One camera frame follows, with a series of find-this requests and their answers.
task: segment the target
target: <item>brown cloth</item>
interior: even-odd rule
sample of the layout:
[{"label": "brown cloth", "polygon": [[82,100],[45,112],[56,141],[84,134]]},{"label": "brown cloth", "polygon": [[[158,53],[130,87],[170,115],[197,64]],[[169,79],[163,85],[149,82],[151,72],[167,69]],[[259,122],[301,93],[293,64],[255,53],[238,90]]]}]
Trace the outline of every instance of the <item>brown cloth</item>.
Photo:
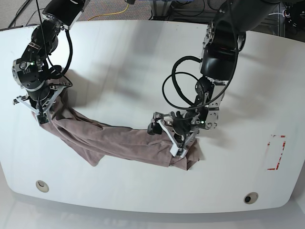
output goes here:
[{"label": "brown cloth", "polygon": [[146,130],[102,124],[76,112],[67,102],[65,89],[52,107],[50,123],[41,126],[59,137],[92,166],[96,166],[105,155],[184,170],[199,161],[196,141],[185,158],[173,157],[170,153],[172,143],[165,133],[152,136]]}]

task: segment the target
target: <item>yellow cable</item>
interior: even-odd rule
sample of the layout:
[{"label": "yellow cable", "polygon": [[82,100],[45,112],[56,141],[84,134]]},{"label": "yellow cable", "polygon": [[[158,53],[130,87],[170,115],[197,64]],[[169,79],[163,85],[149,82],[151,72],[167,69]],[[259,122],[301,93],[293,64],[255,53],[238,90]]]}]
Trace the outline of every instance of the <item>yellow cable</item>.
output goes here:
[{"label": "yellow cable", "polygon": [[123,10],[123,11],[121,11],[121,12],[116,12],[116,13],[106,13],[106,14],[96,15],[96,16],[94,16],[94,17],[92,17],[92,18],[89,18],[89,19],[88,19],[88,21],[91,21],[93,18],[97,18],[97,17],[102,17],[102,16],[108,16],[108,15],[115,15],[115,14],[124,13],[124,12],[125,12],[125,11],[128,9],[128,7],[129,7],[129,4],[127,4],[126,9],[124,9],[124,10]]}]

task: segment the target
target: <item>white table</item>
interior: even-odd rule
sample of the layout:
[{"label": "white table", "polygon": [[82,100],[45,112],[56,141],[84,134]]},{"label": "white table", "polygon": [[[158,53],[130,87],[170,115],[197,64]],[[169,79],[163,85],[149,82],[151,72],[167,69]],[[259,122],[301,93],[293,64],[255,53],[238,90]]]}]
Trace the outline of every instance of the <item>white table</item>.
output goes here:
[{"label": "white table", "polygon": [[[200,56],[205,29],[161,21],[76,23],[67,74],[74,83],[69,89],[74,108],[110,125],[147,128],[153,112],[173,110],[162,97],[161,85],[176,60]],[[290,198],[305,159],[303,43],[248,32],[218,127],[198,136],[202,160],[186,172],[109,156],[92,167],[38,127],[28,109],[13,106],[12,100],[25,91],[13,80],[12,62],[21,57],[32,31],[33,27],[0,32],[0,162],[13,191],[94,208],[161,213],[275,208]],[[68,53],[61,33],[51,59],[64,66]],[[193,62],[178,70],[200,77],[199,65]],[[194,98],[195,81],[177,78],[186,96]],[[185,105],[171,82],[166,93]],[[278,170],[267,170],[276,168],[284,141]],[[50,191],[38,191],[37,180],[45,181]],[[244,197],[251,192],[259,198],[247,205]]]}]

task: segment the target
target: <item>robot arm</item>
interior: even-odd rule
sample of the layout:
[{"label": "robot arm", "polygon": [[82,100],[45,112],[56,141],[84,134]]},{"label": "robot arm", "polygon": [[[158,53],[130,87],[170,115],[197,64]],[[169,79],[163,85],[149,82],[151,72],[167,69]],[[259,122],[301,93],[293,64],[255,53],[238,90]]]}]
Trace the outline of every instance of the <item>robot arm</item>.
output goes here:
[{"label": "robot arm", "polygon": [[[194,134],[200,129],[210,130],[217,127],[220,104],[232,80],[238,52],[244,47],[246,31],[255,28],[279,3],[279,0],[234,0],[233,3],[227,0],[208,25],[201,60],[189,56],[181,58],[174,65],[171,75],[173,84],[179,96],[190,107],[177,107],[165,98],[171,106],[186,112],[177,112],[176,115],[174,112],[166,115],[154,113],[148,127],[151,135],[161,134],[167,128],[168,131],[165,132],[171,140],[171,134],[174,133],[174,146],[171,150],[173,156],[184,157],[188,150],[187,143],[194,140]],[[201,63],[200,72],[203,76],[195,86],[197,97],[194,103],[183,95],[175,78],[177,66],[185,60]],[[171,118],[170,121],[164,120],[167,116]]]},{"label": "robot arm", "polygon": [[[217,127],[220,103],[233,77],[238,52],[244,46],[245,32],[257,26],[279,3],[279,0],[235,0],[233,3],[231,0],[227,1],[208,25],[202,58],[183,57],[173,67],[173,84],[180,97],[190,107],[177,107],[168,101],[173,107],[186,112],[155,113],[148,128],[151,135],[161,134],[162,131],[167,133],[173,142],[173,156],[186,155],[188,144],[194,140],[199,129],[210,130]],[[64,88],[72,86],[69,80],[68,83],[62,84],[49,84],[48,80],[65,77],[72,59],[69,30],[89,2],[90,0],[52,0],[44,9],[44,21],[32,33],[31,42],[22,57],[13,63],[13,77],[28,93],[27,96],[17,97],[13,103],[22,103],[30,108],[36,114],[39,125],[49,122],[49,109],[56,97]],[[63,70],[61,66],[53,66],[51,63],[52,67],[49,68],[48,55],[56,49],[57,36],[62,30],[66,32],[70,46],[68,63]],[[175,79],[177,66],[185,60],[201,63],[200,72],[203,76],[195,86],[197,97],[194,102],[183,95]]]},{"label": "robot arm", "polygon": [[[52,0],[43,11],[44,21],[38,26],[31,36],[21,58],[13,62],[13,77],[21,88],[27,91],[26,96],[19,96],[13,104],[24,104],[35,114],[39,125],[48,123],[52,104],[56,97],[66,87],[72,84],[49,84],[47,80],[65,77],[72,60],[72,41],[69,30],[79,18],[90,0]],[[70,55],[66,67],[55,65],[48,67],[48,55],[58,45],[58,34],[65,30],[70,47]]]}]

